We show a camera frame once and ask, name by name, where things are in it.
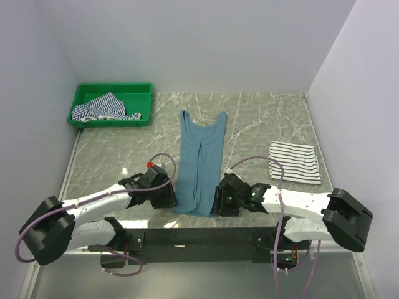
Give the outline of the teal tank top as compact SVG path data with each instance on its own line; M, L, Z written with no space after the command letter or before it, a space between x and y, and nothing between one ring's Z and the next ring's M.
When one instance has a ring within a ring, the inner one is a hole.
M216 123L195 124L186 110L180 113L181 145L176 182L177 214L215 217L215 196L220 182L227 114Z

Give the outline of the black white striped tank top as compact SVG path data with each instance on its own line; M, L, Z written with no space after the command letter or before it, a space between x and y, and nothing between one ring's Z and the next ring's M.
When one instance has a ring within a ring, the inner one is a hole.
M278 161L284 169L283 180L321 185L319 161L314 145L271 141L269 157Z

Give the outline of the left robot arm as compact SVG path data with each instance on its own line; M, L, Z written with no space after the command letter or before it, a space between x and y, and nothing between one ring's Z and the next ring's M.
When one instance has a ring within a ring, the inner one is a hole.
M177 204L172 176L158 165L88 196L60 201L55 196L41 202L19 231L18 245L25 244L32 260L48 265L65 252L101 246L109 250L134 248L126 228L109 213L149 201L152 208Z

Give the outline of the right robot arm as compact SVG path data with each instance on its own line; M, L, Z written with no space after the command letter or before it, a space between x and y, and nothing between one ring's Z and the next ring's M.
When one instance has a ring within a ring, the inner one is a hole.
M308 240L334 241L352 252L363 252L373 214L344 189L327 193L279 190L276 186L249 185L233 173L225 174L216 187L216 213L237 217L240 209L283 215L274 243L286 249Z

